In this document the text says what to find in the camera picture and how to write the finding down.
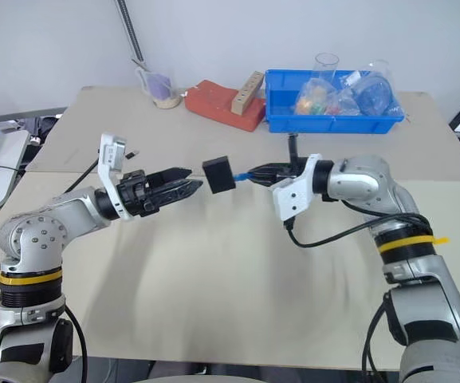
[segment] blue plastic bin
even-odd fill
[[[340,89],[340,77],[351,70],[337,70],[333,85]],[[401,116],[297,116],[293,114],[302,85],[311,70],[269,69],[265,73],[265,117],[272,133],[367,133],[384,134]]]

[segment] table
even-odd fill
[[[0,166],[18,168],[28,143],[29,133],[26,130],[0,135]],[[10,195],[16,175],[15,170],[0,168],[0,207]]]
[[[460,181],[460,143],[433,99],[419,92],[400,92],[399,99],[406,118],[388,134],[303,134],[299,153],[321,153],[332,160],[377,154],[387,160],[398,180]],[[26,170],[83,172],[96,159],[103,132],[127,138],[128,151],[140,151],[125,162],[125,171],[181,166],[203,176],[202,162],[224,155],[235,173],[288,161],[285,135],[269,133],[265,124],[244,132],[191,113],[183,104],[158,109],[139,89],[86,87]]]
[[[77,177],[26,173],[0,225]],[[80,187],[89,184],[100,185],[96,175]],[[438,252],[460,290],[460,182],[401,184],[435,235],[450,237]],[[316,201],[295,230],[309,241],[360,222],[340,203]],[[65,249],[63,287],[93,356],[358,369],[388,288],[381,266],[365,231],[316,249],[295,247],[269,191],[245,182],[217,195],[204,185],[159,214],[76,239]],[[384,320],[372,349],[380,369],[399,368],[403,349]]]

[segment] yellow stripe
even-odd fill
[[[48,281],[53,281],[54,279],[60,278],[62,271],[58,270],[55,273],[40,275],[39,277],[25,277],[25,278],[8,278],[0,275],[0,283],[3,285],[11,286],[24,286],[24,285],[34,285],[35,283],[43,283]]]
[[[415,245],[416,243],[433,243],[434,245],[438,245],[440,243],[448,242],[449,239],[447,237],[435,239],[433,235],[416,235],[415,237],[402,238],[397,239],[396,241],[385,243],[379,247],[379,252],[384,253],[388,250],[393,250],[402,246]]]

